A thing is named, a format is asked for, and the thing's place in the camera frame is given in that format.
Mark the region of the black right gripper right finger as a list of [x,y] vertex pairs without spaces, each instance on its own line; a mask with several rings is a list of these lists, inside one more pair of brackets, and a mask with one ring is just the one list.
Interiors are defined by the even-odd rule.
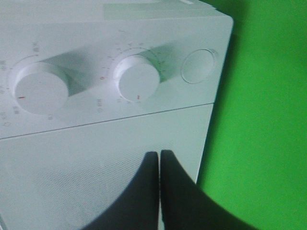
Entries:
[[255,230],[207,196],[171,150],[160,155],[162,220],[166,230]]

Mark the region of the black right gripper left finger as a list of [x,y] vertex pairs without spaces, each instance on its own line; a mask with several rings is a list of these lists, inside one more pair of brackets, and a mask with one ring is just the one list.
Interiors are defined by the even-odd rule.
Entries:
[[147,152],[123,193],[85,230],[156,230],[159,216],[159,161]]

